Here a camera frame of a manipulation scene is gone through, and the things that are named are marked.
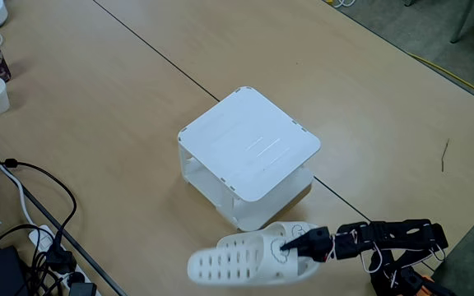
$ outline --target black cable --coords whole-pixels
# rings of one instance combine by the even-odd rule
[[[8,168],[11,168],[11,167],[16,167],[18,165],[22,165],[22,166],[26,166],[26,167],[29,167],[29,168],[32,168],[32,169],[35,169],[41,173],[43,173],[45,176],[51,178],[53,181],[55,181],[57,183],[57,185],[59,185],[61,188],[63,188],[63,190],[65,190],[65,192],[69,195],[69,197],[71,197],[71,201],[72,201],[72,210],[71,210],[71,213],[69,214],[69,216],[63,221],[62,223],[62,226],[59,228],[58,232],[56,233],[56,241],[57,242],[60,242],[61,238],[62,238],[62,231],[65,229],[65,226],[67,225],[67,223],[69,222],[69,220],[74,216],[74,214],[76,213],[76,208],[77,208],[77,204],[76,204],[76,198],[74,197],[74,195],[72,194],[71,190],[65,186],[65,184],[63,182],[61,182],[60,180],[58,180],[58,178],[54,177],[51,173],[47,172],[46,170],[40,168],[39,166],[37,165],[33,165],[33,164],[28,164],[26,162],[21,162],[21,161],[15,161],[15,160],[5,160],[4,162],[5,166],[8,167]]]
[[[40,234],[38,234],[38,238],[36,240],[36,247],[34,248],[34,255],[32,256],[32,264],[30,264],[30,268],[32,270],[32,272],[30,273],[31,274],[31,279],[34,280],[34,283],[35,283],[35,279],[37,278],[37,268],[36,268],[36,265],[38,264],[38,262],[41,262],[41,258],[43,258],[45,256],[44,252],[40,252],[38,254],[38,248],[40,246]]]
[[[54,280],[54,282],[56,282],[56,281],[59,279],[52,271],[50,271],[50,270],[49,270],[48,268],[46,268],[46,267],[45,267],[45,268],[41,268],[41,269],[38,270],[38,271],[44,271],[44,272],[46,272],[47,275],[49,275],[50,277],[52,277],[52,279]],[[25,283],[23,283],[23,284],[21,285],[21,287],[14,293],[14,296],[17,296],[17,295],[23,290],[23,288],[25,288],[25,286],[28,285],[31,281],[37,280],[37,274],[36,274],[36,273],[33,273],[33,272],[31,272],[31,271],[28,271],[28,272],[29,272],[29,274],[30,274],[30,278],[27,279],[27,280],[25,281]],[[48,289],[47,286],[45,286],[45,284],[44,284],[44,280],[41,281],[41,282],[39,282],[38,284],[35,284],[35,287],[34,287],[34,288],[32,288],[32,287],[29,286],[29,291],[28,291],[28,292],[29,292],[30,295],[35,295],[35,294],[38,293],[38,291],[39,291],[40,288],[42,288],[43,290],[47,290],[47,289]],[[58,295],[63,295],[61,285],[58,287]]]
[[[41,260],[46,258],[46,255],[44,252],[40,253],[38,255],[38,258],[33,262],[33,265],[31,267],[32,270],[32,285],[30,287],[29,292],[34,292],[34,294],[40,289],[40,287],[43,285],[45,282],[45,278],[47,277],[47,270],[48,267],[46,265],[46,262],[44,261],[43,263],[40,264]]]
[[[52,292],[56,287],[58,287],[63,281],[63,277],[57,279],[53,285],[51,285],[44,293],[43,295],[49,295],[50,292]]]
[[[33,270],[40,268],[41,267],[40,262],[41,262],[41,260],[43,260],[47,257],[46,254],[47,254],[46,252],[39,253],[38,256],[35,257],[32,260],[32,264],[30,265],[30,268],[33,269]]]
[[[74,239],[74,237],[68,233],[65,229],[60,230],[61,224],[54,218],[47,209],[35,198],[30,191],[23,186],[23,192],[25,193],[26,198],[29,199],[30,202],[43,214],[47,220],[59,231],[62,235],[67,239],[67,241],[80,253],[80,255],[89,263],[89,265],[105,280],[105,282],[111,287],[111,289],[118,295],[127,296],[128,294],[120,287],[118,283],[116,283],[113,278],[96,262],[96,260],[86,251],[85,248],[81,246],[81,244]]]

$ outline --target power strip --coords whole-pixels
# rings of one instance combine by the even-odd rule
[[[52,236],[54,236],[54,233],[50,230],[50,228],[47,226],[47,225],[41,225],[40,226],[41,229],[44,229],[46,231],[48,231],[50,234],[52,234]],[[38,251],[40,252],[47,252],[50,248],[50,246],[53,244],[53,240],[51,239],[51,237],[46,234],[45,232],[43,231],[39,231],[39,230],[32,230],[30,233],[29,233],[29,239],[30,241],[34,244],[34,246],[37,244],[38,242],[38,233],[39,233],[39,246],[38,246]],[[89,278],[87,277],[86,273],[83,272],[83,270],[81,269],[81,267],[79,265],[76,265],[76,269],[75,271],[77,272],[80,272],[83,274],[83,276],[85,277],[86,279],[86,283],[90,283],[91,281],[89,280]],[[65,288],[67,288],[68,290],[70,290],[71,288],[69,288],[68,284],[67,284],[67,279],[68,279],[68,276],[64,276],[64,275],[60,275],[58,272],[54,271],[54,274],[58,277],[62,277],[63,276],[63,285],[65,286]],[[96,296],[101,296],[100,292],[96,291]]]

